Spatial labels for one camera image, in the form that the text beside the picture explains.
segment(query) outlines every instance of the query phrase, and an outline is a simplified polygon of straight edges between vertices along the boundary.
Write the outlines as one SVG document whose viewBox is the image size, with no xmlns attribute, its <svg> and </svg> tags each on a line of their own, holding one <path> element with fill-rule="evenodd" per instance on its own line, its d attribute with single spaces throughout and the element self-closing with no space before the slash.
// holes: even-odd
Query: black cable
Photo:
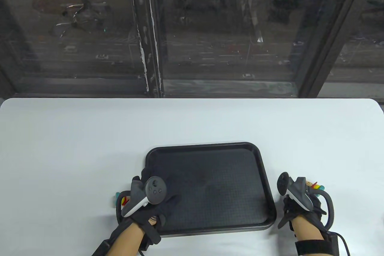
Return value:
<svg viewBox="0 0 384 256">
<path fill-rule="evenodd" d="M 341 240 L 343 241 L 344 243 L 344 247 L 345 247 L 345 250 L 347 251 L 347 256 L 351 256 L 351 254 L 349 253 L 349 249 L 348 249 L 348 245 L 347 245 L 347 242 L 345 241 L 344 237 L 341 236 L 339 233 L 336 233 L 336 232 L 332 232 L 333 234 L 336 234 L 337 236 L 339 236 L 341 238 Z"/>
</svg>

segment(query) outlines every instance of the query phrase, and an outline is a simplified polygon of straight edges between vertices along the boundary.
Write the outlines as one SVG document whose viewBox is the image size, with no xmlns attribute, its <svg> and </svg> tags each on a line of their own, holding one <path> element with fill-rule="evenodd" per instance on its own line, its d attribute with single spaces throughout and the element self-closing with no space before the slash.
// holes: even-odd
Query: car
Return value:
<svg viewBox="0 0 384 256">
<path fill-rule="evenodd" d="M 67 46 L 64 47 L 64 52 L 76 53 L 77 52 L 77 48 L 74 45 L 67 45 Z"/>
<path fill-rule="evenodd" d="M 243 74 L 243 78 L 244 79 L 255 79 L 255 75 L 254 74 L 245 73 L 245 74 Z"/>
<path fill-rule="evenodd" d="M 108 60 L 110 57 L 108 54 L 97 54 L 96 59 Z"/>
</svg>

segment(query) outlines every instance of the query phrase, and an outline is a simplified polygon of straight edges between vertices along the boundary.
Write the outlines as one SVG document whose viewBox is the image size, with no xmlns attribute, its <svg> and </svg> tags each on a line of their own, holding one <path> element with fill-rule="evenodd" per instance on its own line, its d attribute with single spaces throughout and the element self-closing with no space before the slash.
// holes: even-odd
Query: wrist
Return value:
<svg viewBox="0 0 384 256">
<path fill-rule="evenodd" d="M 299 215 L 292 221 L 293 231 L 299 241 L 302 240 L 324 240 L 320 230 L 311 224 L 303 216 Z"/>
</svg>

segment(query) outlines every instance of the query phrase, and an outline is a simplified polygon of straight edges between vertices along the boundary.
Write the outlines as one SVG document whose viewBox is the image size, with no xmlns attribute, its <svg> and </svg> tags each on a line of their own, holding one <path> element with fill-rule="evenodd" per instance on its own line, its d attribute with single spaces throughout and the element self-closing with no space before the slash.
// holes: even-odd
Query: finger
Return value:
<svg viewBox="0 0 384 256">
<path fill-rule="evenodd" d="M 141 171 L 141 182 L 142 183 L 146 183 L 147 180 L 151 177 L 151 169 L 148 168 L 148 167 L 145 167 L 142 171 Z"/>
</svg>

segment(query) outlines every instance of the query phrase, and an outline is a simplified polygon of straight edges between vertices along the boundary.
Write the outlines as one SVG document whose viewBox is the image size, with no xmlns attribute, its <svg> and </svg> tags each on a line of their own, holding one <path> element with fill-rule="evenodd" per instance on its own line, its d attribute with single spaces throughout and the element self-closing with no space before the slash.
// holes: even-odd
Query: forearm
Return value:
<svg viewBox="0 0 384 256">
<path fill-rule="evenodd" d="M 144 231 L 136 223 L 131 224 L 119 235 L 107 256 L 135 256 L 143 237 Z"/>
<path fill-rule="evenodd" d="M 292 220 L 292 227 L 296 238 L 302 240 L 324 240 L 318 228 L 309 223 L 303 216 Z M 308 254 L 307 256 L 329 256 L 328 254 Z"/>
</svg>

